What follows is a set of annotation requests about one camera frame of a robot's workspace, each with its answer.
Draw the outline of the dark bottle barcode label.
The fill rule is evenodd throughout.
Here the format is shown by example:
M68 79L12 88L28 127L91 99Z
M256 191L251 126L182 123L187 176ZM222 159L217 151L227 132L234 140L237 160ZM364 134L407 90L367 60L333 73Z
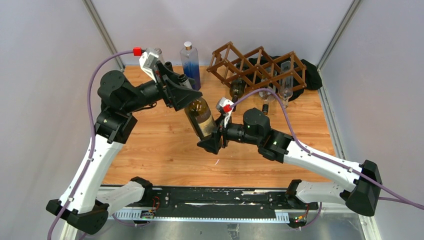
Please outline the dark bottle barcode label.
M184 108L184 113L200 140L212 134L213 129L216 127L216 122L207 101L203 97L190 102Z

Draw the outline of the dark bottle white label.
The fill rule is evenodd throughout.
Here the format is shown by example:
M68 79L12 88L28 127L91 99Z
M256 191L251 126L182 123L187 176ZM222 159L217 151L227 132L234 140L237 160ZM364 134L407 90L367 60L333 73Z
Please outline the dark bottle white label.
M171 71L171 72L173 72L174 70L173 70L173 65L172 65L172 63L170 62L170 61L166 61L165 63L164 63L164 66L169 70L169 71Z

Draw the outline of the blue square glass bottle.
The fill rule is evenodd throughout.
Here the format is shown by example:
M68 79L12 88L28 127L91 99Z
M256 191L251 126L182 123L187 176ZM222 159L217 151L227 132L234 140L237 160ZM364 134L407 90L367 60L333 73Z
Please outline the blue square glass bottle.
M194 83L191 84L192 88L200 90L201 78L197 48L193 47L190 41L186 41L184 42L183 48L180 50L179 54L184 74L186 74L189 78L194 79Z

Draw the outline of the clear round glass bottle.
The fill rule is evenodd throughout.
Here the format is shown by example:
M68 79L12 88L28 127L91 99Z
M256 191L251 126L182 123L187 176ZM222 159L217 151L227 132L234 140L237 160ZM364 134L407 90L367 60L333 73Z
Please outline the clear round glass bottle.
M157 53L157 61L156 61L156 63L160 62L162 65L164 65L166 61L164 59L162 50L159 47L155 48L154 50Z

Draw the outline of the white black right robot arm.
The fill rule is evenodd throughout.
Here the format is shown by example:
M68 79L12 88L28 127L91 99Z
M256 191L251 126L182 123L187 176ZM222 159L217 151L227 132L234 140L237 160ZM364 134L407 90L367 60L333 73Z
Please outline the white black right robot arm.
M295 179L286 190L285 201L292 209L301 205L322 202L345 205L351 211L373 217L376 213L382 183L378 165L370 160L363 163L340 159L316 150L289 134L272 129L270 119L259 109L243 114L243 123L224 122L225 115L216 121L211 135L197 146L217 154L230 141L255 145L265 159L295 165L319 174L329 182L309 182Z

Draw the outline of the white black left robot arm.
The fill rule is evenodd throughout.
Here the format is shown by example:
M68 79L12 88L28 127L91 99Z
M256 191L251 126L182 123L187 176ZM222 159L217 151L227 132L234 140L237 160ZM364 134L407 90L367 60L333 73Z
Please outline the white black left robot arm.
M102 181L117 154L127 142L137 119L135 112L152 108L158 101L176 111L202 96L200 91L181 85L186 76L158 62L151 81L134 86L118 70L103 75L98 88L101 112L91 118L91 139L87 153L65 193L48 202L46 210L86 233L96 234L108 218L122 208L138 203L155 207L153 185L141 177L108 193L99 193Z

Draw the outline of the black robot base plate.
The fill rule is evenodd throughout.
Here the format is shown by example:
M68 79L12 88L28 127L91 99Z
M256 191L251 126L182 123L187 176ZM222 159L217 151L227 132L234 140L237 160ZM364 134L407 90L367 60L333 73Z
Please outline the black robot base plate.
M155 186L153 197L135 202L114 217L136 223L222 222L289 223L290 214L316 211L319 204L297 203L286 198L284 188Z

